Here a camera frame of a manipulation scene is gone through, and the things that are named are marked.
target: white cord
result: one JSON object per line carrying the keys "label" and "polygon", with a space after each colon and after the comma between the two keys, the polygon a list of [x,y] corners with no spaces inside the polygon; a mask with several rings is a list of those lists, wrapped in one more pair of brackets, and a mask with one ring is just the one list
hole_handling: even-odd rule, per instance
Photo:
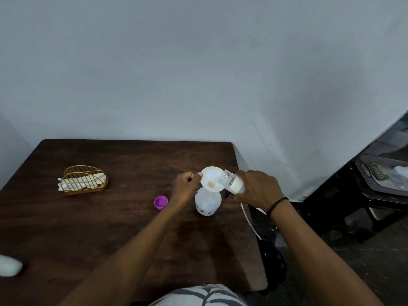
{"label": "white cord", "polygon": [[242,208],[242,211],[244,212],[245,218],[246,218],[246,220],[248,221],[248,224],[249,224],[249,226],[251,227],[252,231],[254,231],[255,235],[256,235],[260,240],[262,240],[262,238],[258,235],[258,233],[255,232],[254,228],[253,228],[252,225],[251,225],[251,222],[249,222],[249,219],[248,219],[248,217],[247,217],[247,214],[245,213],[244,206],[242,205],[242,203],[241,203],[241,208]]}

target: white plastic bottle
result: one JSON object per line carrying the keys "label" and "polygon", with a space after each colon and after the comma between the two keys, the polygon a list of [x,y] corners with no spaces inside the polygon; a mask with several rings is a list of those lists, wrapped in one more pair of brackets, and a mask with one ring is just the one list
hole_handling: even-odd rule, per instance
{"label": "white plastic bottle", "polygon": [[228,170],[224,170],[224,174],[218,178],[218,182],[232,194],[242,193],[245,190],[242,179]]}
{"label": "white plastic bottle", "polygon": [[208,191],[205,188],[198,189],[195,197],[195,208],[203,216],[215,214],[221,205],[221,194]]}

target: wooden table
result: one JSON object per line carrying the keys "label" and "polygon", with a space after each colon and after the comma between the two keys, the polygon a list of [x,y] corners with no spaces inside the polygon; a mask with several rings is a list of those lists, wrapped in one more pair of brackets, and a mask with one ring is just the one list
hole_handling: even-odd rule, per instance
{"label": "wooden table", "polygon": [[[76,164],[103,169],[108,188],[59,192],[57,178]],[[206,166],[236,171],[232,144],[43,140],[0,192],[0,253],[27,263],[20,275],[0,279],[0,304],[58,303],[159,213],[153,200],[170,196],[177,174]],[[171,226],[135,300],[201,283],[222,283],[236,292],[266,288],[241,206],[224,202],[211,217],[195,209],[191,202]]]}

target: purple bottle cap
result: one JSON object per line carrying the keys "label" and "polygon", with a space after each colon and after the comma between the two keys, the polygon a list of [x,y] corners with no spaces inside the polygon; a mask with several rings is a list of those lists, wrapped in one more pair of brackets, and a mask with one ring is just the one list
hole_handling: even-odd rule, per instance
{"label": "purple bottle cap", "polygon": [[159,211],[166,207],[169,200],[164,195],[159,195],[154,200],[154,207],[156,207]]}

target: hand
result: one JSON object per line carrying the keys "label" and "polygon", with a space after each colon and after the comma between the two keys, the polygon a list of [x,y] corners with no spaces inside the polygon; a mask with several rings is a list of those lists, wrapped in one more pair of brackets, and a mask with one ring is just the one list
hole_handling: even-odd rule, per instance
{"label": "hand", "polygon": [[235,195],[236,202],[246,203],[267,212],[273,203],[285,197],[275,177],[257,170],[239,170],[237,175],[244,182],[245,190]]}
{"label": "hand", "polygon": [[177,175],[176,179],[173,180],[170,202],[184,208],[187,202],[197,193],[202,176],[203,173],[201,172],[197,174],[186,172]]}

